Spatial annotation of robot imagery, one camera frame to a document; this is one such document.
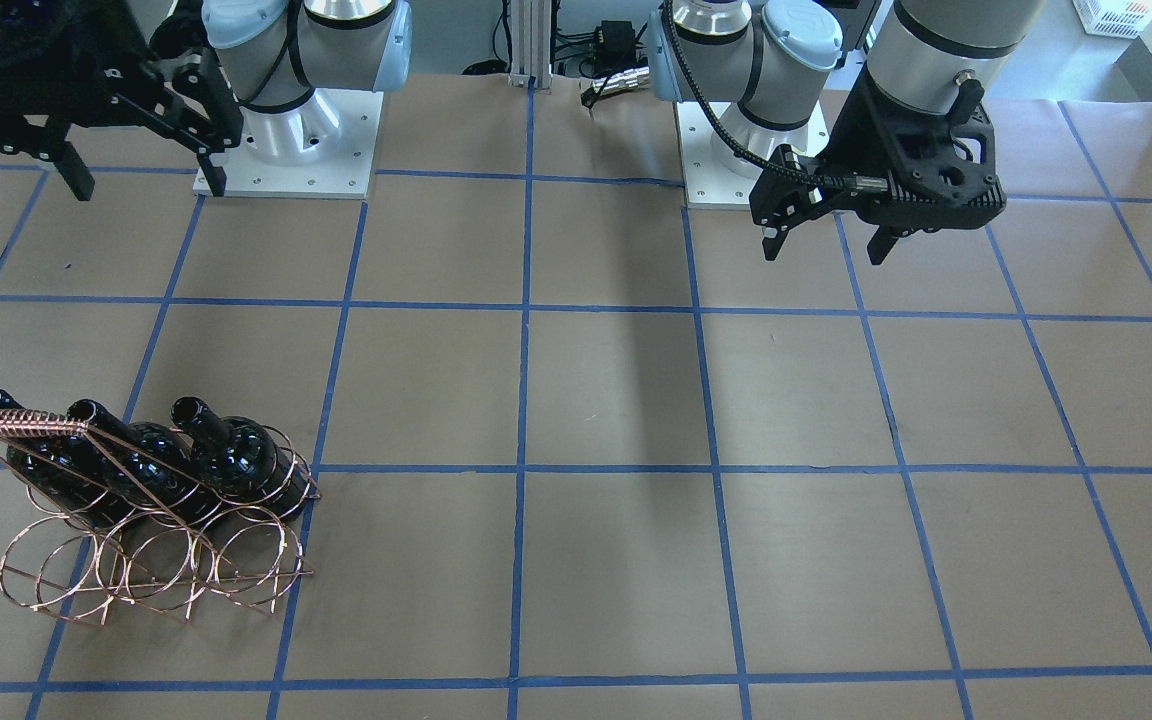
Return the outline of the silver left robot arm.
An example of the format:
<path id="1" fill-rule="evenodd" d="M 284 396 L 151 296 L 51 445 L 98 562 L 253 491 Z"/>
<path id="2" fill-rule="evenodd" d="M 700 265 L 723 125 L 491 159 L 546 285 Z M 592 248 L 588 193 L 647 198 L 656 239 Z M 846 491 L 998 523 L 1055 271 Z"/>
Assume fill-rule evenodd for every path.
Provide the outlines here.
<path id="1" fill-rule="evenodd" d="M 801 146 L 846 55 L 814 1 L 664 1 L 646 23 L 652 88 L 695 103 L 728 161 L 755 170 L 748 205 L 776 260 L 799 225 L 851 211 L 882 264 L 918 232 L 975 232 L 1005 211 L 984 96 L 1043 13 L 1041 1 L 896 1 L 826 145 Z"/>

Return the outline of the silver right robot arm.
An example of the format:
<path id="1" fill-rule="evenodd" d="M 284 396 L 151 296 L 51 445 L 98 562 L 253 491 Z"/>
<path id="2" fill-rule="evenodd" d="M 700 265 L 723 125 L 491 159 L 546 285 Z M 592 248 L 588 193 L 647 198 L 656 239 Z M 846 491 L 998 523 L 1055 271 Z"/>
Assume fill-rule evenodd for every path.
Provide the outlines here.
<path id="1" fill-rule="evenodd" d="M 649 23 L 666 56 L 652 81 L 662 85 L 666 73 L 675 74 L 718 141 L 761 169 L 750 206 L 755 222 L 768 225 L 764 250 L 774 259 L 795 225 L 886 200 L 895 176 L 887 168 L 838 176 L 823 158 L 795 159 L 788 145 L 767 156 L 742 145 L 710 106 L 702 77 L 718 60 L 746 53 L 736 61 L 745 79 L 722 71 L 723 88 L 748 128 L 770 129 L 759 109 L 788 118 L 823 88 L 827 65 L 812 50 L 836 40 L 838 23 L 809 1 L 772 1 L 761 14 L 735 3 L 732 31 L 696 26 L 723 10 L 664 3 Z M 326 96 L 403 88 L 411 28 L 406 1 L 180 1 L 146 38 L 126 1 L 0 1 L 0 152 L 50 164 L 88 200 L 93 179 L 69 128 L 138 126 L 191 150 L 210 190 L 223 192 L 227 177 L 212 156 L 242 143 L 265 162 L 291 165 L 342 145 Z M 704 47 L 717 47 L 717 59 L 702 56 Z"/>

